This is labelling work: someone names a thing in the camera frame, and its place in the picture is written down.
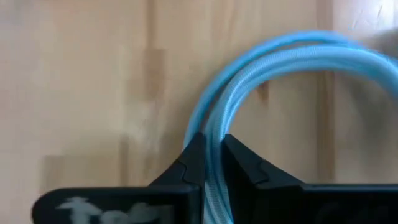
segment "wood grain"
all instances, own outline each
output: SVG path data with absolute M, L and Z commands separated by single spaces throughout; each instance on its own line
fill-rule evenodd
M 387 54 L 393 0 L 0 1 L 0 222 L 42 193 L 146 185 L 182 150 L 215 74 L 255 44 L 331 29 Z M 272 80 L 231 132 L 309 182 L 397 182 L 396 105 L 328 72 Z

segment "cable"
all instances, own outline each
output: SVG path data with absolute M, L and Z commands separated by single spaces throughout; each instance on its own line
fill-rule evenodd
M 282 49 L 294 43 L 298 47 Z M 227 65 L 202 93 L 185 133 L 184 147 L 201 130 L 206 112 L 223 90 L 206 123 L 205 223 L 232 224 L 228 189 L 221 166 L 221 142 L 240 104 L 261 83 L 292 72 L 343 70 L 379 82 L 398 96 L 398 67 L 393 59 L 328 31 L 283 35 L 257 45 Z

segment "light blue cable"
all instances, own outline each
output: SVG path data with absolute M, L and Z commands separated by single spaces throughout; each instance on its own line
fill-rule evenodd
M 309 45 L 275 51 L 286 45 Z M 343 70 L 379 82 L 398 96 L 398 67 L 393 59 L 327 31 L 308 31 L 268 40 L 227 65 L 203 92 L 190 118 L 184 147 L 203 120 L 215 96 L 226 85 L 206 123 L 205 223 L 232 224 L 228 189 L 221 166 L 221 142 L 236 111 L 261 83 L 292 72 Z

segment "wooden surface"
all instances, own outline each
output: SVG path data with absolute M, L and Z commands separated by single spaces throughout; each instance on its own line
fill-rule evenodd
M 178 156 L 198 96 L 254 44 L 330 29 L 391 55 L 394 0 L 0 1 L 0 222 L 69 186 L 148 184 Z M 398 110 L 367 80 L 273 80 L 231 132 L 309 182 L 398 182 Z

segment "light wood table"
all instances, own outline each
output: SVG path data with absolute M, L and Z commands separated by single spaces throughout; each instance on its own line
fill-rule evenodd
M 394 0 L 0 1 L 0 223 L 40 194 L 145 185 L 182 150 L 199 94 L 260 41 L 329 29 L 396 54 Z M 367 80 L 259 87 L 231 132 L 309 182 L 398 182 L 398 110 Z

